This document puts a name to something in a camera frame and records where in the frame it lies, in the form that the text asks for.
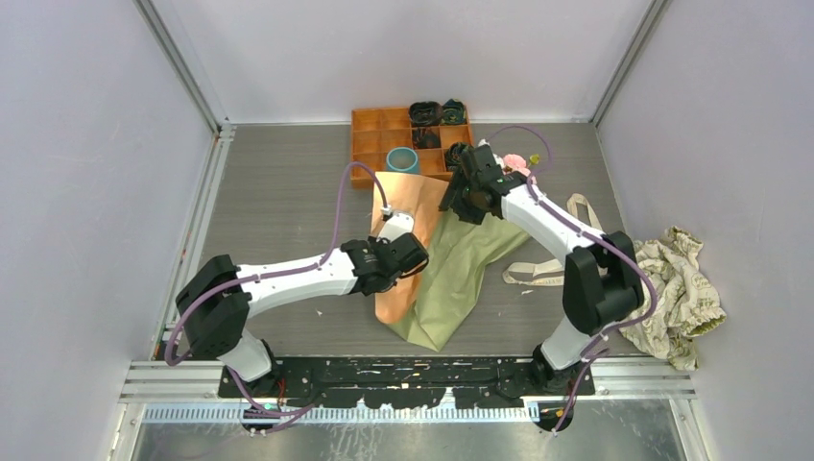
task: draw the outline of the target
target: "blue cup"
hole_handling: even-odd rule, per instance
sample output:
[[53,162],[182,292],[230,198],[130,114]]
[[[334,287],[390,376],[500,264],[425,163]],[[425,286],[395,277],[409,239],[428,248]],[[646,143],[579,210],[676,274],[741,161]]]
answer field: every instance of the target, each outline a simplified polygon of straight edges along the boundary
[[396,147],[387,153],[387,171],[420,175],[419,155],[409,147]]

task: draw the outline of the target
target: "white fabric strap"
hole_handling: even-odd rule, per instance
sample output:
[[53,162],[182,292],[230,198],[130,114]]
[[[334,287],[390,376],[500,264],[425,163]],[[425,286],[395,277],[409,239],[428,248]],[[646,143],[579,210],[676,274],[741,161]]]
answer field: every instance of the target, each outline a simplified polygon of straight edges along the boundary
[[[599,231],[602,230],[602,227],[599,225],[599,218],[596,217],[596,213],[593,211],[593,206],[590,205],[587,198],[582,194],[574,194],[568,199],[568,202],[565,204],[568,213],[579,219],[579,209],[577,205],[582,205],[587,208],[587,219],[588,224],[598,229]],[[551,259],[550,261],[541,262],[540,264],[534,264],[531,262],[516,262],[510,265],[505,271],[503,271],[503,281],[509,284],[516,284],[516,285],[528,285],[528,286],[560,286],[565,283],[565,276],[549,276],[549,277],[541,277],[537,278],[537,276],[543,274],[553,274],[556,272],[562,272],[563,265],[557,259]],[[512,273],[515,274],[531,274],[532,280],[531,281],[524,281],[518,280],[512,277]]]

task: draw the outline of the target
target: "orange tray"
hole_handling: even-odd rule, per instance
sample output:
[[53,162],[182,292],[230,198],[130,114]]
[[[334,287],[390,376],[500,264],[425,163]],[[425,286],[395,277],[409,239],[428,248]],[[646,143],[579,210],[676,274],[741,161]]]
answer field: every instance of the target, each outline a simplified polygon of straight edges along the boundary
[[[409,147],[419,154],[421,174],[449,181],[443,153],[456,142],[472,144],[472,127],[440,125],[427,127],[441,139],[441,149],[416,149],[413,146],[409,108],[355,109],[350,113],[350,160],[361,161],[373,171],[386,171],[387,153],[396,147]],[[361,168],[353,168],[350,183],[354,188],[373,187],[373,181]]]

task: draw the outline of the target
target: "white wall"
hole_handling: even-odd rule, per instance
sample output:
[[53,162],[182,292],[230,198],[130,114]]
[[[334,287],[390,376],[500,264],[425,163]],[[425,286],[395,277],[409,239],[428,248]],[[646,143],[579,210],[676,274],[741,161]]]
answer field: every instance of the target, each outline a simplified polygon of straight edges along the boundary
[[814,450],[814,9],[673,2],[601,125],[636,238],[706,242],[729,319],[694,382],[721,459]]
[[102,459],[212,136],[132,1],[3,4],[0,459]]
[[450,97],[478,119],[588,120],[649,4],[158,2],[237,123],[347,121]]

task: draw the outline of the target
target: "crumpled cloth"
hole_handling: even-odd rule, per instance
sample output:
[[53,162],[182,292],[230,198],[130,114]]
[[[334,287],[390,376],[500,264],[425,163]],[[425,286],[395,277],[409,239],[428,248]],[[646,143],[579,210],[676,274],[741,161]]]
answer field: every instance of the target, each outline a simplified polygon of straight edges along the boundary
[[[672,227],[659,240],[635,241],[639,268],[656,287],[658,304],[653,317],[621,333],[643,352],[669,361],[678,370],[696,370],[698,354],[693,338],[706,334],[727,319],[718,290],[699,271],[701,240]],[[650,295],[628,319],[644,314]]]

